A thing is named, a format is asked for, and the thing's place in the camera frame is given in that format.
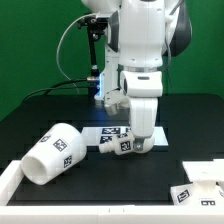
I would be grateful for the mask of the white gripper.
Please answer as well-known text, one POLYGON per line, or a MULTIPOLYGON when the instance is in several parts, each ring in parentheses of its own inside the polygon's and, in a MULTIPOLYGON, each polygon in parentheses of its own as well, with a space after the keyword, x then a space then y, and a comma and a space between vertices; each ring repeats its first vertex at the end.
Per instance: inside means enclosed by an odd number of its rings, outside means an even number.
MULTIPOLYGON (((150 138, 153 134, 158 99, 157 98, 131 98, 130 99, 130 127, 136 138, 150 138)), ((135 139, 135 151, 144 149, 144 139, 135 139)))

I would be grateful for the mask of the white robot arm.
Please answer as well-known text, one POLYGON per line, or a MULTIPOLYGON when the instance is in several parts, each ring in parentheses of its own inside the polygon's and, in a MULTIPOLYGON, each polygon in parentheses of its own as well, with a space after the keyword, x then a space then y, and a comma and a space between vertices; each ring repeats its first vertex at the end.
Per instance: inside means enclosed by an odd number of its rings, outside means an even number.
POLYGON ((181 54, 192 26, 186 0, 81 0, 104 26, 105 68, 95 97, 108 114, 129 110, 130 129, 99 145, 102 153, 146 153, 155 144, 163 58, 181 54))

